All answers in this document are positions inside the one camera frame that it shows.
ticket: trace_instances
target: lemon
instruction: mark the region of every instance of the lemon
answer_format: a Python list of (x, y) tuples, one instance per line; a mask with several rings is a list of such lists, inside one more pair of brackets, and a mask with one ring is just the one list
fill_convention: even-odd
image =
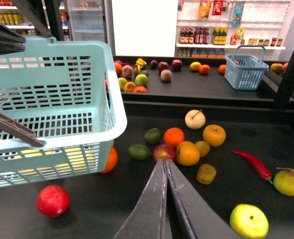
[(190, 69), (192, 71), (199, 71), (200, 66), (201, 66), (200, 62), (195, 61), (190, 64)]

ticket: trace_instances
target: green lime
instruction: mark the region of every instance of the green lime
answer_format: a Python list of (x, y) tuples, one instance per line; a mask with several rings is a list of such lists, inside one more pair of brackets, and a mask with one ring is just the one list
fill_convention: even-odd
[(133, 144), (129, 147), (128, 153), (135, 160), (146, 160), (151, 156), (151, 150), (143, 144)]
[(161, 140), (162, 131), (159, 128), (151, 128), (145, 133), (147, 143), (157, 143)]

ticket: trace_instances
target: light blue plastic basket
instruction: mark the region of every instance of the light blue plastic basket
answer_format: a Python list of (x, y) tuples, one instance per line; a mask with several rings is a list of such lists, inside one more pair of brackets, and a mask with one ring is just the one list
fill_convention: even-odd
[(0, 130), (0, 187), (100, 172), (127, 126), (112, 53), (99, 41), (27, 37), (24, 52), (1, 55), (0, 112), (45, 142)]
[[(259, 58), (251, 55), (236, 55), (241, 47), (261, 47)], [(236, 90), (256, 90), (261, 83), (264, 73), (269, 66), (262, 60), (266, 49), (264, 46), (241, 45), (236, 48), (233, 55), (227, 55), (225, 78)]]

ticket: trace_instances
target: chili pepper stem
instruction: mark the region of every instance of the chili pepper stem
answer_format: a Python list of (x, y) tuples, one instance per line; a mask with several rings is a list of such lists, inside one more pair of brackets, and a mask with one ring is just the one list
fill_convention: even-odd
[(268, 177), (268, 178), (266, 178), (266, 181), (269, 181), (273, 185), (273, 182), (271, 179), (272, 179), (272, 177)]

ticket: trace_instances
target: yellow pear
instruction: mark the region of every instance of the yellow pear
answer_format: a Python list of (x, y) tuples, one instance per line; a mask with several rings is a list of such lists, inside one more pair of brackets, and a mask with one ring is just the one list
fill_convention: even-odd
[(273, 184), (275, 188), (286, 196), (294, 196), (294, 169), (277, 168), (282, 170), (275, 175)]

